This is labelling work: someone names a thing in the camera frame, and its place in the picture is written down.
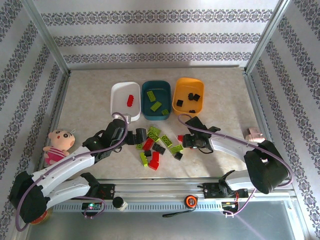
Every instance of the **beige table surface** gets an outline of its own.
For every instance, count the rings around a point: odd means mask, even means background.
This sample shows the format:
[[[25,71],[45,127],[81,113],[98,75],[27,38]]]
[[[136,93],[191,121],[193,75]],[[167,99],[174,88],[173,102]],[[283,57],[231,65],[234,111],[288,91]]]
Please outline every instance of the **beige table surface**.
[[[75,129],[75,145],[69,152],[99,130],[106,129],[113,120],[110,95],[114,84],[133,81],[141,87],[149,80],[165,80],[170,83],[173,96],[176,81],[182,77],[203,81],[204,105],[198,117],[208,128],[216,126],[225,133],[243,138],[248,127],[258,126],[240,68],[76,70],[72,71],[58,124],[59,129]],[[150,126],[161,129],[174,146],[179,144],[177,135],[189,133],[174,113],[165,121],[148,121],[141,114],[139,120],[129,125],[129,130],[135,133],[136,128],[148,129]],[[203,154],[188,148],[182,151],[181,161],[166,150],[163,156],[160,155],[158,170],[154,171],[142,165],[140,152],[136,146],[125,145],[120,153],[113,152],[79,174],[90,172],[98,179],[221,177],[233,169],[246,169],[242,161],[226,153]]]

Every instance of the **doll face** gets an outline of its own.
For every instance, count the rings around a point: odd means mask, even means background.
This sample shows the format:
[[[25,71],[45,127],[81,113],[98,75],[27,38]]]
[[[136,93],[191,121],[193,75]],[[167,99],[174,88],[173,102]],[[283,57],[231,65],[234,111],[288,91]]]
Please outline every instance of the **doll face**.
[[[67,151],[75,143],[75,136],[68,131],[55,130],[49,133],[51,145],[59,150]]]

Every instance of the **green lego brick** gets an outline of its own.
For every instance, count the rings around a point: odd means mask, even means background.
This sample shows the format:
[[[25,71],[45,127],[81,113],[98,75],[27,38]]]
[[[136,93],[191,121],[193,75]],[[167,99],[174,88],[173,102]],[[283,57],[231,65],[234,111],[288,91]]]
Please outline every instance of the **green lego brick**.
[[[169,114],[169,112],[168,112],[168,110],[167,110],[167,109],[162,110],[161,112],[162,112],[162,115],[163,115],[163,116],[165,116],[165,115],[168,115],[168,114]]]
[[[173,146],[172,148],[170,148],[170,152],[171,152],[172,154],[176,154],[176,153],[182,151],[183,149],[184,149],[184,148],[182,147],[182,145],[179,144],[179,145],[177,145],[177,146]]]
[[[148,137],[151,138],[155,142],[159,141],[159,137],[158,137],[158,135],[155,134],[154,131],[149,131]]]
[[[172,146],[172,141],[167,137],[167,135],[163,135],[160,137],[161,141],[166,145],[167,148]]]
[[[142,160],[143,166],[148,167],[148,160],[144,152],[140,153],[140,158]]]
[[[142,147],[143,147],[142,144],[137,144],[137,145],[135,146],[135,148],[138,149],[138,150],[142,150]]]
[[[152,105],[152,107],[150,107],[150,109],[155,112],[158,110],[158,108],[160,108],[161,105],[162,103],[157,101],[155,104]]]
[[[159,136],[160,133],[161,133],[161,130],[158,129],[158,128],[156,128],[156,127],[154,127],[154,126],[151,126],[151,127],[149,128],[149,130],[148,130],[148,133],[150,133],[150,132],[154,132],[157,136]]]
[[[154,95],[153,91],[147,91],[146,94],[148,95],[149,100],[150,100],[151,103],[156,100],[156,96]]]

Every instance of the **wallpaper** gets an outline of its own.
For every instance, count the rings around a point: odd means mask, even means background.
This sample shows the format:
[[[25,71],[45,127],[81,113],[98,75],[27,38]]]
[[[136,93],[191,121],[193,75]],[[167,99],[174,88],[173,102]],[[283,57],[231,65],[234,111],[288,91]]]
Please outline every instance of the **wallpaper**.
[[[292,1],[251,73],[312,239],[320,239],[319,20],[318,1]]]
[[[18,0],[1,0],[0,240],[14,229],[8,196],[15,177],[41,159],[63,74]]]
[[[277,0],[36,0],[70,69],[248,62]]]

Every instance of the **plush doll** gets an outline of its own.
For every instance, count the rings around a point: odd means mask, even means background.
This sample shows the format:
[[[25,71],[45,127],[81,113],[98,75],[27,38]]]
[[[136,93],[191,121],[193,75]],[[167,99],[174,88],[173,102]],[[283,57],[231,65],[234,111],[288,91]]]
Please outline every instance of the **plush doll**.
[[[45,162],[49,165],[59,162],[61,159],[69,156],[69,150],[75,143],[75,136],[68,131],[55,130],[48,135],[52,146],[45,146],[43,151]]]

